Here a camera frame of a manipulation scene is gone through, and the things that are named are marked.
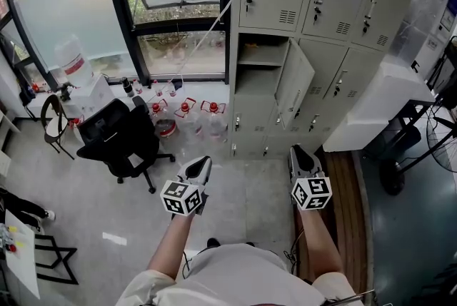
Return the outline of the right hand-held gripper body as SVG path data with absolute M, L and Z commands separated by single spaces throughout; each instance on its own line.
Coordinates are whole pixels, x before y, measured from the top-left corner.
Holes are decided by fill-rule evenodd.
M 288 166 L 292 184 L 291 197 L 300 210 L 321 210 L 333 192 L 330 178 L 323 171 L 320 160 L 301 145 L 291 146 Z

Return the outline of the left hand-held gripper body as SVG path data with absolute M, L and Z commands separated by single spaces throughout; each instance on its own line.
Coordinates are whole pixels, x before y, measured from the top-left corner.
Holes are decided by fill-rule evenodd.
M 211 168 L 212 159 L 207 155 L 181 166 L 176 180 L 166 181 L 160 192 L 165 210 L 173 216 L 202 214 L 208 198 L 205 189 Z

